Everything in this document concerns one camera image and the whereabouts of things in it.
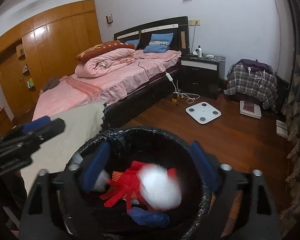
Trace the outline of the white paper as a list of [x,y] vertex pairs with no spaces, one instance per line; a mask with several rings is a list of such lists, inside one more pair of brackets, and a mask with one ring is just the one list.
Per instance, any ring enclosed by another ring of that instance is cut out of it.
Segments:
[[155,211],[175,209],[181,204],[179,181],[169,177],[167,171],[166,168],[155,165],[144,166],[137,172],[141,196]]

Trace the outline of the blue plastic bag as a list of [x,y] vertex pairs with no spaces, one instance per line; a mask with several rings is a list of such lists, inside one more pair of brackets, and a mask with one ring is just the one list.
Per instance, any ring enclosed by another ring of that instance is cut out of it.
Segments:
[[143,210],[139,207],[133,207],[127,213],[134,222],[142,226],[166,226],[170,222],[169,216],[164,213]]

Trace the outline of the white lotion bottle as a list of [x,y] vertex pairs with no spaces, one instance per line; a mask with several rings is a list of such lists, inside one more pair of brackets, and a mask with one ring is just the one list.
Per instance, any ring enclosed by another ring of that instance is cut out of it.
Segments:
[[197,48],[197,54],[198,54],[198,57],[199,58],[202,58],[202,49],[201,49],[201,46],[199,45],[198,48]]

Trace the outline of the blue pillow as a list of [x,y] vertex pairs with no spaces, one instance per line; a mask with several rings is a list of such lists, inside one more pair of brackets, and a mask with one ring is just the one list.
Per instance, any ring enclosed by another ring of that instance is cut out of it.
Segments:
[[139,47],[139,43],[140,43],[140,40],[139,39],[136,39],[136,40],[128,40],[128,41],[125,41],[126,44],[132,44],[134,46],[134,49],[137,50],[138,47]]
[[152,34],[149,44],[144,48],[144,53],[165,53],[170,49],[174,33]]

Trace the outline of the orange foam net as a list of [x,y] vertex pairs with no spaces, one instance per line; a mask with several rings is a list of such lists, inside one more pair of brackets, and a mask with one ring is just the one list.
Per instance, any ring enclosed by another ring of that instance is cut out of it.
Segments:
[[124,197],[138,199],[140,195],[140,181],[134,171],[114,172],[110,185],[117,199]]

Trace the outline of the pink sheeted bed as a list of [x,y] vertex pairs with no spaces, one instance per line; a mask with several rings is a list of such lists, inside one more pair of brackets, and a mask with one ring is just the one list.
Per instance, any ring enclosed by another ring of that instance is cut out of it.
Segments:
[[53,89],[41,91],[33,119],[54,116],[90,103],[106,108],[105,128],[118,128],[172,94],[165,72],[179,75],[181,51],[144,53],[136,50],[135,62],[97,78],[64,76]]

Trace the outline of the wooden wardrobe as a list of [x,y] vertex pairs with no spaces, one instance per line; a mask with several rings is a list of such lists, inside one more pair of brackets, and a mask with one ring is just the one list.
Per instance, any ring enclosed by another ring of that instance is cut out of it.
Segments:
[[11,118],[33,108],[52,77],[74,73],[76,56],[101,42],[94,0],[61,5],[0,36],[0,87]]

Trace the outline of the wooden sideboard cabinet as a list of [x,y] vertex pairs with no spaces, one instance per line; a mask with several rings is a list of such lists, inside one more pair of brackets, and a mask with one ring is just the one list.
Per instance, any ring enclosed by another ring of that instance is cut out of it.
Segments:
[[5,136],[14,127],[13,122],[8,117],[5,108],[0,110],[0,137]]

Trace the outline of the wall power outlet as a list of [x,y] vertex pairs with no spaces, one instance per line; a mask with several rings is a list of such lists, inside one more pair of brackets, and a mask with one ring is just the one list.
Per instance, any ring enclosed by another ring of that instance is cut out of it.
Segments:
[[200,20],[199,19],[189,20],[189,26],[200,26]]

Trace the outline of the plaid cloth covered chair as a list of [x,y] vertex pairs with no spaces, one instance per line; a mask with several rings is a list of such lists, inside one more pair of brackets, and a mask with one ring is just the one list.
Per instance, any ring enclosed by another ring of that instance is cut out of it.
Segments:
[[253,71],[252,66],[247,66],[242,61],[229,69],[225,94],[244,94],[260,101],[264,109],[274,108],[278,98],[275,74],[268,73],[265,69]]

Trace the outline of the black white nightstand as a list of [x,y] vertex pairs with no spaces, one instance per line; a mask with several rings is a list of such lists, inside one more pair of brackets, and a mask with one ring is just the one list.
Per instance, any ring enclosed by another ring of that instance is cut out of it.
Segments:
[[225,61],[185,55],[180,58],[179,87],[185,92],[217,100],[225,74]]

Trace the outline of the floral curtain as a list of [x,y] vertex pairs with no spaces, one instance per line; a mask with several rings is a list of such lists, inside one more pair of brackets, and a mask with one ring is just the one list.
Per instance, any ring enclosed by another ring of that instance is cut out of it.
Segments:
[[279,215],[279,230],[286,235],[300,219],[300,54],[296,56],[292,84],[283,107],[288,128],[288,141],[294,144],[287,158],[294,164],[286,182],[290,187],[292,205]]

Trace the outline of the brown folded blanket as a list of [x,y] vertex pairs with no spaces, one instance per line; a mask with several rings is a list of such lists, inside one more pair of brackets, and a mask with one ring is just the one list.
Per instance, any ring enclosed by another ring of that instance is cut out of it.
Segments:
[[102,44],[95,45],[81,52],[75,57],[75,60],[77,60],[78,62],[87,62],[93,57],[100,56],[119,48],[136,49],[136,46],[133,43],[125,43],[119,40],[108,41]]

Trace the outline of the red glove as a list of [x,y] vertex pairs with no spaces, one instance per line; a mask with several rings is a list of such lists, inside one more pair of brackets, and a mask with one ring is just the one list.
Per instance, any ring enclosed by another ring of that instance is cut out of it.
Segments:
[[[155,164],[143,163],[140,161],[132,161],[131,166],[127,169],[128,171],[139,172],[144,166],[155,166]],[[177,170],[175,168],[170,168],[167,171],[167,175],[171,178],[177,179]]]
[[132,199],[138,200],[143,205],[146,204],[140,193],[140,181],[137,176],[137,171],[114,171],[112,175],[112,178],[107,180],[110,189],[100,196],[100,199],[105,201],[105,207],[113,207],[122,199],[126,200],[127,211],[132,208]]

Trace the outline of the white book box on floor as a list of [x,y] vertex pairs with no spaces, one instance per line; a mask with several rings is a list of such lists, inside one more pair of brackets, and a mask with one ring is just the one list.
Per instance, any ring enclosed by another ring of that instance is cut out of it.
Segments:
[[239,102],[239,113],[255,119],[261,119],[262,117],[259,105],[242,100]]

